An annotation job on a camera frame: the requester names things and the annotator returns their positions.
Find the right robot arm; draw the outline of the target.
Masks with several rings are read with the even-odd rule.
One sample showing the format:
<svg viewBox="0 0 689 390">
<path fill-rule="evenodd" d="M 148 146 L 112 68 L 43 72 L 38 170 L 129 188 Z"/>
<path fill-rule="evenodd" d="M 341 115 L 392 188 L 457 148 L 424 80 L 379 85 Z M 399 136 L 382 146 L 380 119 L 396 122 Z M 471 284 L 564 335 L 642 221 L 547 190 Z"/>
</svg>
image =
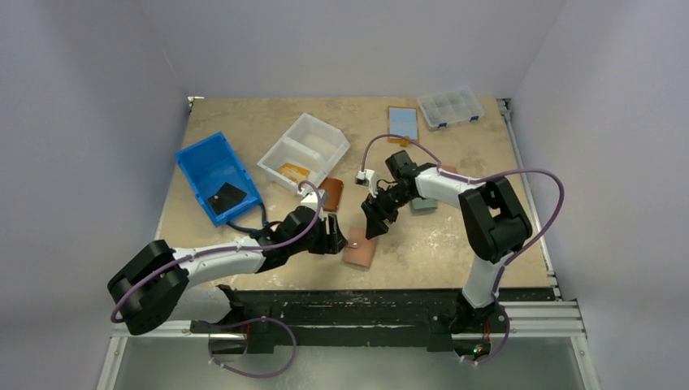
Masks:
<svg viewBox="0 0 689 390">
<path fill-rule="evenodd" d="M 385 161 L 392 176 L 387 188 L 374 171 L 362 169 L 355 182 L 369 189 L 361 208 L 366 216 L 365 237 L 388 232 L 398 210 L 414 199 L 431 199 L 461 211 L 474 261 L 465 286 L 458 294 L 450 328 L 458 333 L 473 327 L 496 308 L 498 279 L 510 256 L 532 235 L 532 225 L 511 183 L 506 178 L 460 178 L 434 163 L 418 165 L 405 152 Z"/>
</svg>

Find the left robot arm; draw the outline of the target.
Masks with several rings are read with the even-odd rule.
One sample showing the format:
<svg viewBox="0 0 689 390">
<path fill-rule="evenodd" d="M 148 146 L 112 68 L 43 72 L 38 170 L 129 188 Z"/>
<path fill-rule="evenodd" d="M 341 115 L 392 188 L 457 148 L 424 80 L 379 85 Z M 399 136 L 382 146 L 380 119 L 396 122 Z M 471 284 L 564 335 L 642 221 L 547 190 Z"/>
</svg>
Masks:
<svg viewBox="0 0 689 390">
<path fill-rule="evenodd" d="M 200 284 L 270 271 L 300 253 L 339 254 L 347 244 L 335 214 L 322 216 L 307 206 L 226 244 L 172 248 L 153 240 L 107 283 L 115 303 L 110 320 L 143 335 L 173 319 Z"/>
</svg>

